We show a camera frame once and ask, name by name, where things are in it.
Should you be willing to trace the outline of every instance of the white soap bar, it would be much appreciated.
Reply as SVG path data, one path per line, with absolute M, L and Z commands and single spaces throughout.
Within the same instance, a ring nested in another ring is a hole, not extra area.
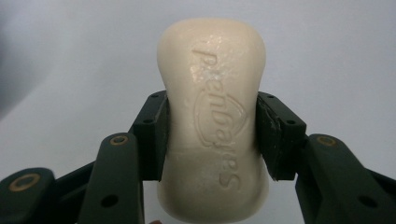
M 268 192 L 255 139 L 262 38 L 239 21 L 180 21 L 164 32 L 157 60 L 170 104 L 163 209 L 192 223 L 253 215 Z

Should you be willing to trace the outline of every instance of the gray background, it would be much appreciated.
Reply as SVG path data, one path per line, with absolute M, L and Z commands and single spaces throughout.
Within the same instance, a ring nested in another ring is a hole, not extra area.
M 396 178 L 396 2 L 0 1 L 0 178 L 27 167 L 57 177 L 95 159 L 164 89 L 156 46 L 192 17 L 245 21 L 262 35 L 260 91 L 280 98 L 307 133 L 342 139 L 364 166 Z M 181 223 L 145 183 L 146 221 Z M 240 223 L 303 223 L 293 182 L 273 182 Z

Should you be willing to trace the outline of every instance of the cream-colored soap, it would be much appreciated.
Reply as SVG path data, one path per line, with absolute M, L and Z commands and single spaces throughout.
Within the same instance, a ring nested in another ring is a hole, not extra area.
M 170 104 L 163 209 L 191 223 L 250 217 L 268 192 L 255 139 L 262 38 L 240 21 L 180 21 L 164 32 L 157 60 Z

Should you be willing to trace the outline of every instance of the brass screw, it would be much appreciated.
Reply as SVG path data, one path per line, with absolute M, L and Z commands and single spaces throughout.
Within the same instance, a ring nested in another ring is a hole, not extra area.
M 16 178 L 12 183 L 8 186 L 9 190 L 18 192 L 29 189 L 34 186 L 40 180 L 40 175 L 38 174 L 27 174 Z
M 120 146 L 128 142 L 128 137 L 125 135 L 115 136 L 110 140 L 110 144 L 113 146 Z
M 337 144 L 337 142 L 334 139 L 328 136 L 319 136 L 317 138 L 317 141 L 326 147 L 332 147 Z

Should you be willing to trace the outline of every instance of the embossed curved line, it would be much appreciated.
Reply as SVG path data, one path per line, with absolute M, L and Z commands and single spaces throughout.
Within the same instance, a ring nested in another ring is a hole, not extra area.
M 241 132 L 241 130 L 245 127 L 245 124 L 247 123 L 248 116 L 246 113 L 246 110 L 244 107 L 242 107 L 241 104 L 239 104 L 230 94 L 227 94 L 227 99 L 238 109 L 238 111 L 241 113 L 241 120 L 238 120 L 235 124 L 234 127 L 234 134 L 237 135 Z
M 205 91 L 201 91 L 197 97 L 197 99 L 195 100 L 195 104 L 194 104 L 194 116 L 195 116 L 195 131 L 198 133 L 199 139 L 201 140 L 202 144 L 206 147 L 210 146 L 210 142 L 206 141 L 203 134 L 201 133 L 201 122 L 200 122 L 200 118 L 199 118 L 199 107 L 201 105 L 202 99 L 205 96 Z

